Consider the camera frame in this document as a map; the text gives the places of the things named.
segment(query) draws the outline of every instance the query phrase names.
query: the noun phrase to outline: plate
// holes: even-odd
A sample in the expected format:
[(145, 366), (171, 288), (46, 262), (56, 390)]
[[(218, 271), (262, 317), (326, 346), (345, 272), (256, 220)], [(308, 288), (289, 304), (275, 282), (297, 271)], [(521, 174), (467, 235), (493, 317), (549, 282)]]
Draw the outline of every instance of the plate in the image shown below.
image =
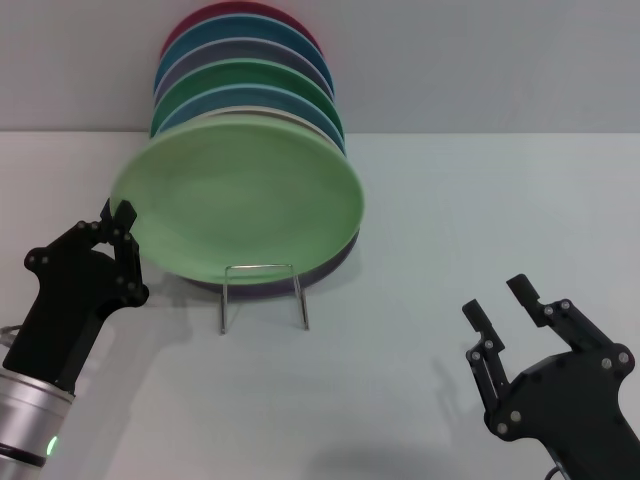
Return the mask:
[(300, 32), (282, 22), (259, 15), (225, 15), (216, 17), (184, 32), (167, 49), (160, 60), (153, 91), (160, 79), (183, 55), (206, 43), (225, 38), (249, 37), (280, 43), (298, 52), (320, 71), (334, 91), (329, 68), (318, 49)]
[(320, 87), (304, 75), (283, 65), (264, 60), (223, 60), (194, 70), (175, 83), (158, 103), (151, 121), (151, 136), (171, 112), (200, 93), (237, 83), (257, 83), (283, 88), (306, 98), (327, 115), (344, 137), (342, 123), (333, 102)]
[(157, 105), (167, 90), (189, 72), (210, 63), (232, 58), (267, 60), (289, 67), (312, 80), (333, 99), (333, 92), (322, 74), (298, 52), (268, 40), (228, 38), (191, 50), (174, 63), (160, 80), (154, 96), (154, 103)]
[[(300, 287), (308, 288), (311, 285), (318, 283), (325, 277), (328, 277), (333, 273), (342, 263), (347, 259), (353, 247), (358, 240), (358, 233), (351, 239), (351, 241), (344, 247), (338, 255), (333, 257), (326, 263), (323, 263), (313, 270), (298, 275), (300, 281)], [(222, 294), (222, 284), (218, 283), (204, 283), (191, 280), (191, 283), (198, 285), (199, 287), (211, 290), (214, 293)], [(294, 293), (295, 288), (293, 286), (293, 278), (286, 278), (284, 280), (278, 280), (276, 282), (259, 283), (255, 285), (235, 285), (230, 282), (227, 285), (227, 295), (229, 298), (269, 298)]]
[[(353, 239), (362, 187), (344, 155), (290, 122), (221, 115), (173, 128), (149, 142), (111, 194), (129, 200), (140, 254), (185, 278), (223, 283), (230, 265), (292, 264), (299, 274), (334, 258)], [(265, 272), (238, 279), (287, 278)]]
[(167, 51), (167, 48), (169, 48), (169, 46), (174, 42), (176, 38), (182, 35), (185, 31), (189, 30), (191, 27), (197, 25), (198, 23), (209, 20), (212, 17), (233, 13), (253, 13), (256, 15), (271, 17), (274, 20), (278, 20), (284, 24), (289, 25), (292, 28), (295, 28), (298, 32), (307, 37), (309, 41), (313, 43), (315, 47), (320, 51), (320, 45), (318, 45), (318, 42), (316, 42), (315, 38), (313, 38), (311, 32), (309, 32), (309, 30), (307, 30), (305, 26), (298, 22), (295, 18), (287, 15), (283, 11), (278, 10), (277, 8), (270, 7), (269, 5), (262, 5), (260, 3), (254, 2), (224, 2), (217, 3), (215, 5), (209, 5), (201, 8), (200, 10), (196, 10), (187, 18), (182, 20), (167, 37), (167, 40), (162, 46), (160, 56), (164, 55), (164, 52)]
[(322, 110), (309, 100), (282, 88), (256, 84), (236, 84), (215, 88), (192, 97), (175, 109), (158, 128), (157, 133), (185, 123), (199, 115), (219, 108), (255, 105), (276, 108), (303, 118), (322, 130), (345, 152), (344, 139)]
[(340, 147), (338, 147), (338, 145), (336, 145), (333, 142), (333, 140), (331, 140), (331, 138), (329, 138), (329, 136), (326, 133), (324, 133), (322, 130), (316, 127), (313, 123), (308, 122), (305, 119), (300, 118), (297, 115), (293, 115), (289, 112), (278, 110), (277, 108), (257, 107), (257, 106), (251, 106), (251, 105), (225, 107), (225, 108), (219, 108), (217, 110), (212, 110), (207, 113), (203, 113), (202, 115), (199, 115), (190, 121), (191, 122), (198, 121), (198, 119), (211, 118), (211, 117), (215, 117), (216, 115), (232, 115), (232, 114), (238, 114), (238, 113), (247, 114), (247, 115), (264, 115), (265, 117), (280, 118), (282, 120), (286, 120), (296, 125), (300, 125), (301, 127), (306, 128), (310, 132), (313, 132), (316, 135), (319, 135), (320, 137), (322, 137), (329, 145), (331, 145), (334, 148), (337, 148), (338, 150), (340, 150), (340, 152), (345, 153), (340, 149)]

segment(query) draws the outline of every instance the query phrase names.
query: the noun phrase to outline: table surface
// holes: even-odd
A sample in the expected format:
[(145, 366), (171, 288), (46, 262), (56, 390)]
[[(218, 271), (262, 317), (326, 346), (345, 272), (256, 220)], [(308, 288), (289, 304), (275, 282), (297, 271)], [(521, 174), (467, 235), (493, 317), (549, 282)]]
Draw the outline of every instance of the table surface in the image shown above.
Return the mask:
[[(38, 283), (23, 266), (97, 218), (132, 133), (0, 134), (2, 325)], [(504, 282), (526, 273), (640, 353), (640, 135), (354, 135), (367, 211), (358, 245), (307, 292), (233, 305), (151, 265), (147, 305), (104, 326), (44, 480), (542, 480), (535, 441), (484, 426), (464, 358), (478, 298), (510, 378), (567, 350)], [(640, 376), (621, 406), (640, 431)]]

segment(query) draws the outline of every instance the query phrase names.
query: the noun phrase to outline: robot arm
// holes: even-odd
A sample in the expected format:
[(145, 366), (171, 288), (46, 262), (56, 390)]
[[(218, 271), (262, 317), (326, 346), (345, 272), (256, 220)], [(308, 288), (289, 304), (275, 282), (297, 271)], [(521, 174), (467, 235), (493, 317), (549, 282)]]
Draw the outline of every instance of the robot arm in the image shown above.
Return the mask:
[[(103, 322), (123, 307), (143, 305), (138, 244), (130, 234), (136, 213), (109, 203), (100, 222), (78, 222), (25, 267), (40, 281), (24, 324), (3, 331), (11, 347), (0, 369), (0, 478), (38, 477), (73, 402), (75, 382)], [(114, 258), (93, 248), (113, 246)]]
[(569, 300), (548, 305), (524, 275), (507, 282), (538, 327), (549, 326), (571, 351), (549, 357), (509, 383), (498, 353), (504, 344), (477, 301), (462, 311), (481, 339), (467, 361), (485, 406), (485, 424), (502, 440), (535, 438), (570, 480), (640, 479), (640, 442), (618, 405), (620, 384), (635, 366)]

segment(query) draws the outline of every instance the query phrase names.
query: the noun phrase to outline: light blue plate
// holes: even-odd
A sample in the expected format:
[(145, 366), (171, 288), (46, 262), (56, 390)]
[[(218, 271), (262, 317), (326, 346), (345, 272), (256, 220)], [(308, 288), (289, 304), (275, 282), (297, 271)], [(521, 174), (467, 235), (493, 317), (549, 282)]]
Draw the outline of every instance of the light blue plate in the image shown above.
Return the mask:
[(295, 93), (259, 84), (235, 84), (196, 95), (176, 108), (162, 122), (156, 135), (212, 110), (241, 105), (277, 108), (297, 115), (326, 133), (346, 155), (344, 139), (322, 110)]
[(212, 18), (190, 28), (180, 35), (167, 49), (160, 60), (153, 91), (171, 66), (191, 50), (206, 43), (230, 37), (259, 38), (277, 42), (304, 56), (325, 78), (334, 92), (333, 80), (329, 68), (318, 49), (297, 30), (290, 26), (261, 15), (237, 14)]

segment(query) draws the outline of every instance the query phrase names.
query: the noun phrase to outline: red plate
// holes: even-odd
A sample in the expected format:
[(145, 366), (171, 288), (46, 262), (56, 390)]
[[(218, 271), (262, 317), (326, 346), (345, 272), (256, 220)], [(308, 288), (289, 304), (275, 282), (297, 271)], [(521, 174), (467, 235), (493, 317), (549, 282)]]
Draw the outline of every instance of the red plate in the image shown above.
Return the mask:
[(164, 42), (162, 51), (160, 52), (160, 57), (164, 55), (164, 52), (166, 52), (167, 48), (169, 48), (173, 41), (180, 35), (182, 35), (186, 30), (201, 22), (204, 22), (205, 20), (209, 20), (210, 18), (218, 17), (220, 15), (229, 15), (233, 13), (252, 13), (254, 15), (263, 15), (265, 17), (271, 17), (274, 20), (285, 23), (291, 28), (295, 28), (297, 31), (307, 37), (311, 41), (311, 43), (313, 43), (318, 48), (320, 53), (322, 53), (320, 45), (318, 45), (318, 42), (316, 42), (315, 38), (313, 38), (311, 32), (309, 32), (309, 30), (307, 30), (304, 25), (298, 22), (295, 18), (287, 15), (283, 11), (278, 10), (277, 8), (270, 7), (268, 5), (263, 5), (261, 3), (223, 2), (209, 5), (207, 7), (201, 8), (200, 10), (196, 10), (187, 18), (182, 20), (178, 24), (178, 26), (173, 29), (173, 31), (169, 34), (167, 40)]

